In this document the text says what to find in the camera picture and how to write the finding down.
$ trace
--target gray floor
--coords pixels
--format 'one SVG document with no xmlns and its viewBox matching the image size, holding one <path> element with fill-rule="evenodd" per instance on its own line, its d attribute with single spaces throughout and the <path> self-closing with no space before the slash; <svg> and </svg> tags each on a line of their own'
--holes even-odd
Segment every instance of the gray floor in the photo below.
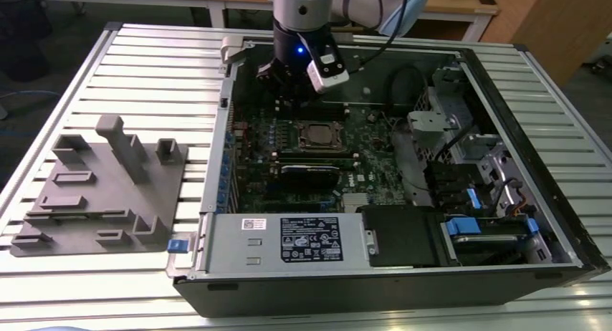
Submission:
<svg viewBox="0 0 612 331">
<path fill-rule="evenodd" d="M 246 13 L 230 14 L 232 27 L 271 29 L 272 15 L 260 12 L 255 16 Z M 108 21 L 142 24 L 167 24 L 194 26 L 208 24 L 206 10 L 160 6 L 132 6 L 112 4 L 87 4 L 87 14 L 75 15 L 70 3 L 50 2 L 47 14 L 54 25 L 52 35 L 42 41 L 42 48 L 52 66 L 44 78 L 16 83 L 0 73 L 0 95 L 8 90 L 51 90 L 63 92 L 74 78 L 80 64 Z M 612 146 L 612 80 L 594 76 L 587 68 L 580 69 L 564 91 L 576 105 L 608 147 Z M 55 107 L 56 99 L 44 95 L 20 95 L 2 100 L 11 112 L 10 118 L 0 121 L 0 187 L 8 180 L 22 160 L 30 144 Z"/>
</svg>

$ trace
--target motherboard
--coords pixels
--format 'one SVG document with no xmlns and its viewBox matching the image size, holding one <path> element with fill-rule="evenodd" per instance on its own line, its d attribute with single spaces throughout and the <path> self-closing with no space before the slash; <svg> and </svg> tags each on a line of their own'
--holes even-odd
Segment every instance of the motherboard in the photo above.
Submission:
<svg viewBox="0 0 612 331">
<path fill-rule="evenodd" d="M 319 111 L 324 120 L 287 119 L 272 108 L 236 110 L 240 212 L 355 212 L 370 203 L 406 203 L 391 143 L 398 120 L 368 106 Z"/>
</svg>

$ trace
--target blue drive latch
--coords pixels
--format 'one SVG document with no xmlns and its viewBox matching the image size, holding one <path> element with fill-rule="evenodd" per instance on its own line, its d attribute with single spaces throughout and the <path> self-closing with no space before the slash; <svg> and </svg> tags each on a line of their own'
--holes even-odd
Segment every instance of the blue drive latch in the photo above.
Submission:
<svg viewBox="0 0 612 331">
<path fill-rule="evenodd" d="M 470 199 L 472 200 L 472 205 L 475 209 L 482 209 L 479 195 L 476 195 L 476 190 L 474 188 L 468 188 L 468 195 L 470 195 Z"/>
<path fill-rule="evenodd" d="M 452 218 L 451 221 L 446 222 L 447 230 L 450 236 L 458 236 L 460 234 L 480 234 L 480 226 L 479 222 L 476 222 L 476 218 L 472 217 L 462 217 L 462 218 Z"/>
</svg>

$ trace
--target cpu socket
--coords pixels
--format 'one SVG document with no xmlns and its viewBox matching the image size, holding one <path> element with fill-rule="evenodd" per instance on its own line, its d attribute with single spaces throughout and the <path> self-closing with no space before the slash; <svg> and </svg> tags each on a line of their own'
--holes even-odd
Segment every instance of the cpu socket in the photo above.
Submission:
<svg viewBox="0 0 612 331">
<path fill-rule="evenodd" d="M 343 144 L 343 126 L 338 122 L 300 122 L 299 148 L 306 153 L 339 153 L 347 148 Z"/>
</svg>

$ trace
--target metal bracket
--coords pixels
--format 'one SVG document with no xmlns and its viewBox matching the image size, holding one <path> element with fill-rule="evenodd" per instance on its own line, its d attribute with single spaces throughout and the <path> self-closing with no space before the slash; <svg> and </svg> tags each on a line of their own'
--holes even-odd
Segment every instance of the metal bracket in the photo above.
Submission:
<svg viewBox="0 0 612 331">
<path fill-rule="evenodd" d="M 222 61 L 224 64 L 231 64 L 239 61 L 244 54 L 242 51 L 244 49 L 243 46 L 244 37 L 238 35 L 226 36 L 222 40 Z"/>
</svg>

